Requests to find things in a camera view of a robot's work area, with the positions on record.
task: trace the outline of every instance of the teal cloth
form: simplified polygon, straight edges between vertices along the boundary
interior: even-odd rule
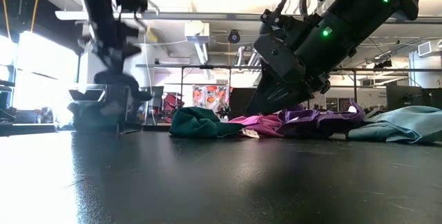
[[[442,141],[442,110],[434,107],[407,106],[364,121],[369,124],[351,130],[349,139],[412,144]]]
[[[242,124],[221,123],[212,110],[184,107],[175,112],[169,132],[183,138],[223,138],[237,134],[243,127]]]

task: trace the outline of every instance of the colorful poster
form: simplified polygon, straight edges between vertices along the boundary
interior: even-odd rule
[[[228,86],[193,85],[193,106],[212,109],[215,113],[229,106]]]

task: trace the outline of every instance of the black table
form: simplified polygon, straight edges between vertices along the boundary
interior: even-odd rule
[[[442,146],[0,138],[0,223],[440,223]]]

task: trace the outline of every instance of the purple cloth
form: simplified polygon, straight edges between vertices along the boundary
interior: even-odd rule
[[[360,127],[365,117],[364,110],[353,99],[350,103],[356,108],[356,113],[283,110],[278,114],[283,124],[276,132],[290,138],[329,138],[334,133],[347,133]]]
[[[248,130],[254,130],[258,134],[271,136],[271,137],[282,137],[282,134],[276,132],[276,129],[281,126],[282,122],[278,119],[277,115],[268,116],[251,116],[251,117],[238,117],[229,123],[243,124]]]

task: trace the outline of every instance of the ceiling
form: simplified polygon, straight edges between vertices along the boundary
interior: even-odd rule
[[[50,0],[62,10],[81,10],[80,0]],[[272,8],[279,0],[151,0],[159,6],[160,12],[247,12],[261,13],[265,8]],[[309,0],[309,12],[316,8],[316,0]],[[421,0],[420,17],[442,18],[441,0]],[[291,3],[285,9],[287,14],[298,14],[297,4]],[[260,22],[258,21],[207,21],[210,23],[211,41],[209,51],[211,52],[234,52],[239,45],[226,45],[227,35],[230,30],[237,29],[241,34],[241,44],[249,45],[258,34]],[[150,20],[146,23],[153,29],[161,42],[170,43],[184,41],[184,25],[186,21]],[[406,52],[411,48],[416,49],[418,40],[428,37],[442,38],[442,25],[429,24],[384,24],[375,33],[372,39],[366,40],[358,53],[351,59],[346,59],[344,66],[360,66],[367,60],[389,50],[403,47],[403,44],[411,43],[414,46],[406,45],[408,49],[398,49],[395,55],[407,56]],[[165,46],[170,56],[188,57],[195,52],[190,43],[180,43]]]

